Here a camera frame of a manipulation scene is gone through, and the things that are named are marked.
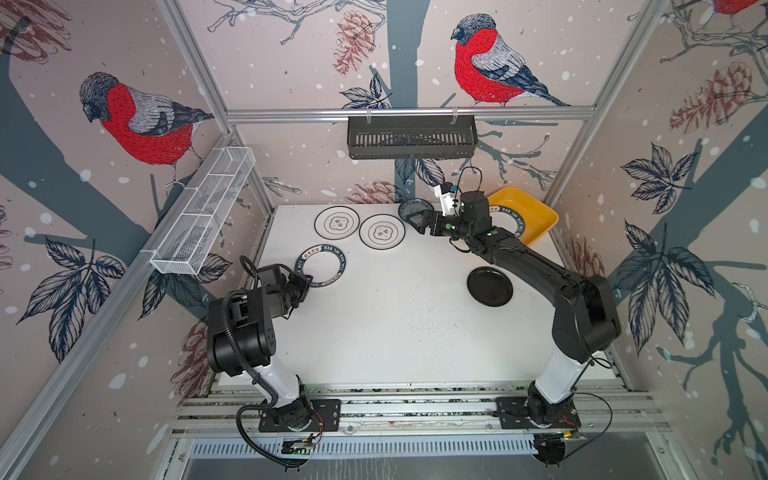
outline yellow tray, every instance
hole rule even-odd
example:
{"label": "yellow tray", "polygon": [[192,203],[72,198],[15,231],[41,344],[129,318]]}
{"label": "yellow tray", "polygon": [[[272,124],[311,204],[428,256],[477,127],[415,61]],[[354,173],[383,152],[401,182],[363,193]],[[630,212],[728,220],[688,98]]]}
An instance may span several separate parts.
{"label": "yellow tray", "polygon": [[560,220],[554,210],[519,188],[504,187],[488,197],[488,202],[491,204],[491,212],[501,211],[515,219],[518,230],[522,230],[522,235],[518,236],[525,245],[540,239]]}

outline mesh basket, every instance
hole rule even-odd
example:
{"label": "mesh basket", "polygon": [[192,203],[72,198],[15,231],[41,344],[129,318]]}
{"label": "mesh basket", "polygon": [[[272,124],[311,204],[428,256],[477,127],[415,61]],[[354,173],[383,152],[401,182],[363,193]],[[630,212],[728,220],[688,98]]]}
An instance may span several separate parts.
{"label": "mesh basket", "polygon": [[255,160],[248,147],[225,147],[150,262],[160,273],[197,275]]}
{"label": "mesh basket", "polygon": [[346,144],[355,160],[386,158],[468,158],[475,154],[475,117],[350,117]]}

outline white wire basket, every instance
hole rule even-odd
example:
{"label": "white wire basket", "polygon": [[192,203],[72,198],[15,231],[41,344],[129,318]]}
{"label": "white wire basket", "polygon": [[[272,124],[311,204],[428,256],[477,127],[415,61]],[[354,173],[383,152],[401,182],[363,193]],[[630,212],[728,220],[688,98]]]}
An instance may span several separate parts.
{"label": "white wire basket", "polygon": [[200,272],[254,163],[248,147],[221,150],[150,260],[160,273]]}

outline white table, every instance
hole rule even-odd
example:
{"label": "white table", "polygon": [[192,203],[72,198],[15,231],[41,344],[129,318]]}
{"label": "white table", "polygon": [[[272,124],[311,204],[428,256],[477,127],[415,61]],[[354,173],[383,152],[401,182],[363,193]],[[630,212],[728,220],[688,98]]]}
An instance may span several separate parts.
{"label": "white table", "polygon": [[[361,223],[375,214],[397,216],[397,205],[349,205]],[[358,233],[325,240],[314,229],[328,205],[281,205],[260,266],[293,268],[307,248],[329,243],[346,255],[333,284],[310,289],[289,319],[274,319],[277,355],[305,383],[351,385],[531,381],[555,348],[554,307],[533,287],[505,271],[515,289],[504,306],[475,301],[467,275],[488,265],[460,253],[446,237],[406,237],[391,250],[373,250]],[[534,250],[561,263],[548,235]],[[609,369],[587,368],[582,379],[613,379]],[[221,376],[219,385],[249,385],[245,376]]]}

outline dark gray basket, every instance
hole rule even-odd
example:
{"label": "dark gray basket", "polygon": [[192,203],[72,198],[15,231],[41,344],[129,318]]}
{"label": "dark gray basket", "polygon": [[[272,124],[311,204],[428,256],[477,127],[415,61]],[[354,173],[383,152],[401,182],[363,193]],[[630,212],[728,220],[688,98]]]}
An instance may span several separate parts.
{"label": "dark gray basket", "polygon": [[475,117],[350,117],[346,144],[356,160],[387,158],[468,158],[475,154]]}

